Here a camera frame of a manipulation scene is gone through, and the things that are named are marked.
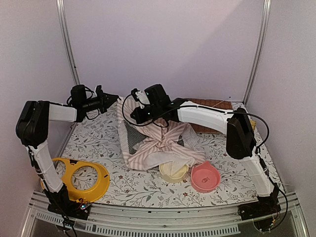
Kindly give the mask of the pink striped pet tent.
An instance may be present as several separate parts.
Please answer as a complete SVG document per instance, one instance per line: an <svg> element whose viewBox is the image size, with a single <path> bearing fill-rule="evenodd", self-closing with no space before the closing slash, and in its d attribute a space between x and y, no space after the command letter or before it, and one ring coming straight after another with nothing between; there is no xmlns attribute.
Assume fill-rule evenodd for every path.
<svg viewBox="0 0 316 237"><path fill-rule="evenodd" d="M118 135L126 166L135 170L148 170L178 158L188 167L206 161L205 151L189 123L159 118L154 124L134 126L130 117L140 104L126 97L117 103Z"/></svg>

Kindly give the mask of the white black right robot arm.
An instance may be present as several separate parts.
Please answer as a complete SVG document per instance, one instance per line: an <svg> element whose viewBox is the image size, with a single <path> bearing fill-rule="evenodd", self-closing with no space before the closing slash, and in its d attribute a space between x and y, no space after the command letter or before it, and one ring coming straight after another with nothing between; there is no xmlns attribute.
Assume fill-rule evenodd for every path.
<svg viewBox="0 0 316 237"><path fill-rule="evenodd" d="M259 215L266 215L274 208L275 202L271 197L278 195L278 189L260 156L262 144L258 144L255 139L250 123L252 114L243 108L224 110L183 98L170 100L161 84L150 86L144 91L135 88L131 96L140 103L130 115L137 125L145 126L157 119L164 119L193 123L225 134L228 155L241 162L261 199L256 203L255 211Z"/></svg>

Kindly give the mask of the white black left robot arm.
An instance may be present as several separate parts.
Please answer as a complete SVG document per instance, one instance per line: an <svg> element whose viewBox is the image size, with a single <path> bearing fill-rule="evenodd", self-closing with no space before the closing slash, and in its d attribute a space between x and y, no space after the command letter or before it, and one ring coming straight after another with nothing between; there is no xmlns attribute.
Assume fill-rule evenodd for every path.
<svg viewBox="0 0 316 237"><path fill-rule="evenodd" d="M16 135L28 151L32 167L49 193L66 191L67 187L58 176L48 148L50 121L82 122L87 113L103 114L119 96L103 92L102 86L91 90L83 84L71 89L66 104L50 101L27 101L16 125Z"/></svg>

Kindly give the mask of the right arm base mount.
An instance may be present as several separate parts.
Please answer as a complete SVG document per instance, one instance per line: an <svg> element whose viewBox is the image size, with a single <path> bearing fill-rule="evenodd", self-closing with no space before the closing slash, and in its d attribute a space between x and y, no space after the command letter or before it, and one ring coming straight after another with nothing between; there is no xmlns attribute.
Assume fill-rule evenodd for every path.
<svg viewBox="0 0 316 237"><path fill-rule="evenodd" d="M272 215L280 212L281 207L276 197L258 197L257 202L242 204L238 207L238 214L242 220Z"/></svg>

